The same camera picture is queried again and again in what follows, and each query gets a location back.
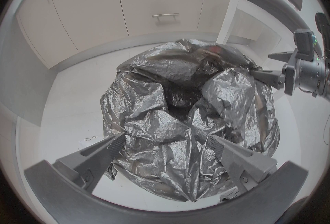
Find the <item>black garbage bag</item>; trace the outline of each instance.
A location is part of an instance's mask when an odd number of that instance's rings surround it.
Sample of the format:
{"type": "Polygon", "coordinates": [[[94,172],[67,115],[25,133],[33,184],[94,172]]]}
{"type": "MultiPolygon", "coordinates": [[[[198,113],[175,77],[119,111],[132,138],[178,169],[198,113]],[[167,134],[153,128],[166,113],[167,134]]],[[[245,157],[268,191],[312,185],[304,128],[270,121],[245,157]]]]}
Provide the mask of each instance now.
{"type": "Polygon", "coordinates": [[[158,196],[197,201],[234,186],[208,147],[210,133],[272,156],[279,143],[272,90],[253,60],[227,45],[179,40],[117,68],[101,98],[104,137],[126,142],[116,170],[158,196]]]}

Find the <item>crumpled plastic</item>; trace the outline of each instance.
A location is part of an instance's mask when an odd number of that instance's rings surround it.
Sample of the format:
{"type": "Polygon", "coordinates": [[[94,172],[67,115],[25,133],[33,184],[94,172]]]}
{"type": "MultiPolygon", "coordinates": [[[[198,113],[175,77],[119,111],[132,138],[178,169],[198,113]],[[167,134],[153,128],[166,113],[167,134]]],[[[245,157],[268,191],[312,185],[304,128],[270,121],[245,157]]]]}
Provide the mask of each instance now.
{"type": "Polygon", "coordinates": [[[117,68],[101,98],[104,137],[126,142],[117,170],[155,195],[197,201],[235,185],[208,147],[209,134],[272,156],[279,143],[272,90],[253,60],[227,45],[168,42],[117,68]]]}

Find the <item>metal handle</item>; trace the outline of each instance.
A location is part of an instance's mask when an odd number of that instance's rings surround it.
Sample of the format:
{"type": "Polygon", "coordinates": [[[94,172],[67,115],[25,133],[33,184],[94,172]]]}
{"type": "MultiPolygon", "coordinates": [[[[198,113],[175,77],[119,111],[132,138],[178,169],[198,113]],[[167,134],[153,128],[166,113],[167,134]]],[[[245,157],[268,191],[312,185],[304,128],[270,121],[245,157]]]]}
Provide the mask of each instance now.
{"type": "Polygon", "coordinates": [[[167,14],[155,14],[152,17],[162,17],[162,16],[178,16],[179,13],[167,13],[167,14]]]}

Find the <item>drawer front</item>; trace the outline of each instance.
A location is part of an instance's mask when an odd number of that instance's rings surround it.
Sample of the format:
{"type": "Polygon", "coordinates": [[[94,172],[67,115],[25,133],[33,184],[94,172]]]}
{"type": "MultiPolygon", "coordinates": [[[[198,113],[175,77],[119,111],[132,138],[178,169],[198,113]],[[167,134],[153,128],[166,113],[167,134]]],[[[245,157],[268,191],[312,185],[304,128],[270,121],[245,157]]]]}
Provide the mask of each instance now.
{"type": "Polygon", "coordinates": [[[129,36],[197,31],[203,0],[122,0],[129,36]],[[156,17],[153,15],[179,14],[156,17]]]}

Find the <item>thin wire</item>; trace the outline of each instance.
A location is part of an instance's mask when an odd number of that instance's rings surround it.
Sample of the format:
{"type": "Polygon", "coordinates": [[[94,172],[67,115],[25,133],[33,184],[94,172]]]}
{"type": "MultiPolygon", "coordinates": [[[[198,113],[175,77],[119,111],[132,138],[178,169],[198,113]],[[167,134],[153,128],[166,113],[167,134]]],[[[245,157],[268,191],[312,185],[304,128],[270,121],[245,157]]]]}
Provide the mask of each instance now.
{"type": "Polygon", "coordinates": [[[302,92],[305,92],[305,93],[312,93],[311,91],[307,91],[307,90],[303,90],[301,88],[299,88],[302,92]]]}
{"type": "Polygon", "coordinates": [[[329,144],[327,144],[326,142],[325,142],[325,139],[324,139],[324,134],[325,134],[325,128],[327,127],[327,124],[328,124],[328,121],[329,121],[329,118],[330,118],[330,114],[329,114],[329,117],[328,117],[328,119],[327,119],[327,122],[326,122],[326,124],[325,124],[325,126],[324,126],[324,130],[323,130],[323,141],[324,141],[324,143],[326,144],[326,145],[329,145],[329,144]]]}

